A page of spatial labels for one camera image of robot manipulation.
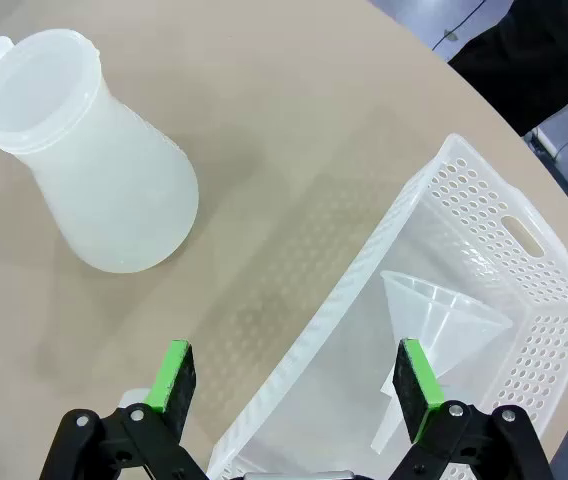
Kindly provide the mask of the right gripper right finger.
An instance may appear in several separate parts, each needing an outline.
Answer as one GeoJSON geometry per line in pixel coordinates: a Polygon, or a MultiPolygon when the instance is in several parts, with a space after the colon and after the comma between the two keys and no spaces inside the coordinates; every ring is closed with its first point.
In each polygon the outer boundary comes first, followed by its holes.
{"type": "Polygon", "coordinates": [[[400,341],[392,383],[411,441],[393,479],[439,479],[451,464],[477,479],[553,477],[526,411],[503,405],[487,414],[446,400],[418,340],[400,341]]]}

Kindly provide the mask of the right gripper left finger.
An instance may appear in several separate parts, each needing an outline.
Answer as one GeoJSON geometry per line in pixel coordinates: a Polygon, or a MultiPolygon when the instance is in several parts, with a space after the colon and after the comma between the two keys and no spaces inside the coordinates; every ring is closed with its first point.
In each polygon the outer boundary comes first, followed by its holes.
{"type": "Polygon", "coordinates": [[[140,467],[151,479],[202,479],[204,471],[180,445],[195,388],[192,346],[174,340],[142,401],[103,418],[88,409],[62,417],[40,477],[117,479],[140,467]]]}

